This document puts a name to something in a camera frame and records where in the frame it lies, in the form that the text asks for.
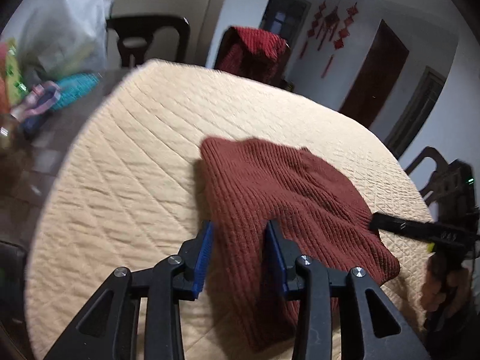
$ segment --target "red knit sweater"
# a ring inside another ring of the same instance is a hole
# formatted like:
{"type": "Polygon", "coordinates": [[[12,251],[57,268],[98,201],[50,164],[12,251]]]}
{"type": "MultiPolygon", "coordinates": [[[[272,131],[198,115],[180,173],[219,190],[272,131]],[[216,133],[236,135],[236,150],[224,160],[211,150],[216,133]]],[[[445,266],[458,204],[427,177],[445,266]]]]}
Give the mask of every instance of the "red knit sweater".
{"type": "Polygon", "coordinates": [[[368,230],[371,212],[359,192],[307,149],[207,138],[200,151],[215,248],[253,350],[291,338],[298,317],[298,304],[275,294],[262,265],[268,220],[278,219],[286,238],[327,267],[361,266],[379,285],[398,275],[398,260],[368,230]]]}

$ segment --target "hand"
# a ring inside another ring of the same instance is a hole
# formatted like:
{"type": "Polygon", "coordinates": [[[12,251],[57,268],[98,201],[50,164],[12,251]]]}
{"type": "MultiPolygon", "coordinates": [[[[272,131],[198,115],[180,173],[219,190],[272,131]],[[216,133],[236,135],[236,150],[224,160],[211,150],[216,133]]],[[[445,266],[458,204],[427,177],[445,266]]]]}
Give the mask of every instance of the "hand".
{"type": "MultiPolygon", "coordinates": [[[[433,274],[439,270],[438,265],[445,265],[445,257],[434,254],[428,259],[427,275],[421,289],[420,305],[426,311],[436,311],[446,299],[446,293],[440,292],[442,281],[433,274]]],[[[454,299],[445,309],[445,316],[450,318],[470,299],[470,272],[467,268],[451,271],[446,282],[448,287],[457,288],[454,299]]]]}

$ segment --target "wooden door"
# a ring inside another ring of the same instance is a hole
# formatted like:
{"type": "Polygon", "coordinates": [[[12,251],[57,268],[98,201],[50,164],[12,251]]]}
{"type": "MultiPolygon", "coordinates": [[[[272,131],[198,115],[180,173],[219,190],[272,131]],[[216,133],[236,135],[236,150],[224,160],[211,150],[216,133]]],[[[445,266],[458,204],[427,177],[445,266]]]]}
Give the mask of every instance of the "wooden door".
{"type": "Polygon", "coordinates": [[[409,50],[382,20],[340,113],[370,127],[398,79],[409,50]]]}

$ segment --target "red hanging ornament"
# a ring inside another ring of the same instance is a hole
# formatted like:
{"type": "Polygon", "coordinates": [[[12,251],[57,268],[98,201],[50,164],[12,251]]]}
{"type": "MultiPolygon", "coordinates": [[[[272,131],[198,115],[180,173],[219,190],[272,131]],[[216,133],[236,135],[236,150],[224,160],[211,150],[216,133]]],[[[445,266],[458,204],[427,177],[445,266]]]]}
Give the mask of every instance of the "red hanging ornament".
{"type": "Polygon", "coordinates": [[[347,27],[342,28],[342,29],[338,32],[338,34],[340,35],[340,38],[346,38],[347,36],[350,35],[349,29],[348,29],[347,27]]]}
{"type": "Polygon", "coordinates": [[[332,55],[330,56],[330,59],[328,60],[327,66],[325,66],[325,69],[323,70],[323,73],[322,73],[322,75],[320,76],[321,78],[324,79],[325,76],[327,75],[328,69],[330,68],[330,65],[332,64],[333,57],[334,57],[334,55],[332,54],[332,55]]]}
{"type": "Polygon", "coordinates": [[[325,21],[324,21],[325,34],[323,34],[323,38],[320,41],[320,44],[318,45],[317,51],[322,48],[323,42],[325,41],[325,38],[328,32],[332,33],[329,38],[329,41],[332,41],[334,33],[337,30],[339,21],[340,21],[340,17],[338,17],[338,5],[337,5],[335,8],[333,8],[333,11],[331,13],[325,16],[325,21]]]}
{"type": "Polygon", "coordinates": [[[335,50],[342,49],[344,47],[343,38],[338,38],[335,42],[333,42],[335,46],[335,50]]]}
{"type": "Polygon", "coordinates": [[[318,36],[320,35],[320,32],[322,32],[322,30],[323,30],[323,26],[325,26],[325,20],[322,21],[322,25],[320,26],[320,30],[318,30],[318,33],[317,33],[317,36],[315,37],[315,39],[318,39],[318,36]]]}
{"type": "Polygon", "coordinates": [[[355,3],[355,5],[352,5],[350,8],[348,8],[346,12],[349,14],[349,16],[355,16],[359,12],[357,8],[357,3],[355,3]]]}
{"type": "Polygon", "coordinates": [[[308,38],[311,38],[313,35],[315,35],[315,28],[317,28],[320,25],[320,19],[323,17],[322,11],[326,8],[325,1],[321,3],[318,6],[318,12],[315,13],[314,17],[315,20],[311,22],[311,28],[307,31],[307,40],[305,41],[305,44],[303,45],[303,49],[300,53],[300,59],[303,58],[303,55],[305,54],[305,51],[307,51],[307,46],[308,46],[308,38]]]}
{"type": "Polygon", "coordinates": [[[349,25],[353,24],[353,17],[352,16],[349,16],[347,17],[343,23],[345,24],[345,27],[348,27],[349,25]]]}
{"type": "Polygon", "coordinates": [[[332,32],[332,35],[330,35],[328,42],[332,42],[332,39],[335,35],[335,32],[337,31],[337,28],[338,28],[338,21],[335,23],[335,26],[330,30],[332,32]]]}

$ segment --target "round table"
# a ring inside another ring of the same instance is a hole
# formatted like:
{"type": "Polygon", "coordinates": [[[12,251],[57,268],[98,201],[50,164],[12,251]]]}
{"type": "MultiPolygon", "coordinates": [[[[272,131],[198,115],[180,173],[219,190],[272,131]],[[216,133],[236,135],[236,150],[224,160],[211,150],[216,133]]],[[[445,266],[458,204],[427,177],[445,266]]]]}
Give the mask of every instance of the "round table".
{"type": "MultiPolygon", "coordinates": [[[[88,121],[45,206],[26,287],[27,326],[38,358],[117,266],[132,271],[154,266],[175,254],[208,219],[198,150],[207,135],[256,136],[308,147],[344,173],[373,212],[431,219],[396,159],[357,122],[254,81],[149,62],[131,73],[88,121]]],[[[426,247],[388,233],[381,236],[401,263],[400,275],[383,290],[419,328],[426,247]]],[[[198,301],[181,304],[186,358],[291,358],[291,342],[260,354],[246,347],[219,264],[214,253],[205,291],[198,301]]],[[[335,330],[334,357],[339,337],[335,330]]]]}

